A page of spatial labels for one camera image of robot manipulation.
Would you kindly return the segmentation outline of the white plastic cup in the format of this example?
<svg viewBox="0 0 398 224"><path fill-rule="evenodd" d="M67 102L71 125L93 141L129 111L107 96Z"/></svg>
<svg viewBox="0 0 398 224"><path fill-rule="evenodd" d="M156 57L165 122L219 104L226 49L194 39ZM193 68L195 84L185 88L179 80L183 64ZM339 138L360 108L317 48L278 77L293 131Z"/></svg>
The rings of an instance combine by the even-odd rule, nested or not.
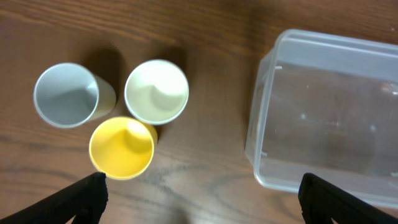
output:
<svg viewBox="0 0 398 224"><path fill-rule="evenodd" d="M138 65L124 87L128 111L138 120L152 125L173 121L185 109L188 98L185 73L168 60L148 60Z"/></svg>

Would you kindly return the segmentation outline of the yellow plastic cup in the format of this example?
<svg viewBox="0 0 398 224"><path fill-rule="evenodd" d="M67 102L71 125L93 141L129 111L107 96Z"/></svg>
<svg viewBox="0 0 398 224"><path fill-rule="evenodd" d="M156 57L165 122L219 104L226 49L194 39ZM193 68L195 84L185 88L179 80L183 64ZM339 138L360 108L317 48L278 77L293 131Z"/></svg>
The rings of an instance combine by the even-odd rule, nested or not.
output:
<svg viewBox="0 0 398 224"><path fill-rule="evenodd" d="M157 142L154 126L119 116L103 121L94 130L89 155L94 167L107 177L129 180L149 167Z"/></svg>

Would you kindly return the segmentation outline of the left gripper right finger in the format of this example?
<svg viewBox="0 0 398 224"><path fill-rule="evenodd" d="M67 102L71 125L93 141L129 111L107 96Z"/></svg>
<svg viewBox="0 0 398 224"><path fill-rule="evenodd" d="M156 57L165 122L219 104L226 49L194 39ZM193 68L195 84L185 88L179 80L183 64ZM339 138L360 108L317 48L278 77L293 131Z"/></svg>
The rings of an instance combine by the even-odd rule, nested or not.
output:
<svg viewBox="0 0 398 224"><path fill-rule="evenodd" d="M397 218L312 173L303 175L298 200L306 224L397 224Z"/></svg>

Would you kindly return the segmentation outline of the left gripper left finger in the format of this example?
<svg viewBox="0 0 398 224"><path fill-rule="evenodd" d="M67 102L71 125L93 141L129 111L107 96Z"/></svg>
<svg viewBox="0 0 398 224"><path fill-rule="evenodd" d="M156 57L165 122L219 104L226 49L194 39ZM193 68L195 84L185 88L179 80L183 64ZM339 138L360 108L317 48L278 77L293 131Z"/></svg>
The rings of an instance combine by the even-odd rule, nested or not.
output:
<svg viewBox="0 0 398 224"><path fill-rule="evenodd" d="M108 202L106 174L95 172L51 196L1 219L1 223L95 223Z"/></svg>

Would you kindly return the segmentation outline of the grey plastic cup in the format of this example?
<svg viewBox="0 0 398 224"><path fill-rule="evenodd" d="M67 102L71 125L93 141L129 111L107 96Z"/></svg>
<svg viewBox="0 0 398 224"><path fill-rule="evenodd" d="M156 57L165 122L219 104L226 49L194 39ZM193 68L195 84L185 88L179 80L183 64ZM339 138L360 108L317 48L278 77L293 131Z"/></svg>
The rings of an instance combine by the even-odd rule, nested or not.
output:
<svg viewBox="0 0 398 224"><path fill-rule="evenodd" d="M114 88L76 63L58 63L38 78L33 92L38 115L56 128L75 128L110 113Z"/></svg>

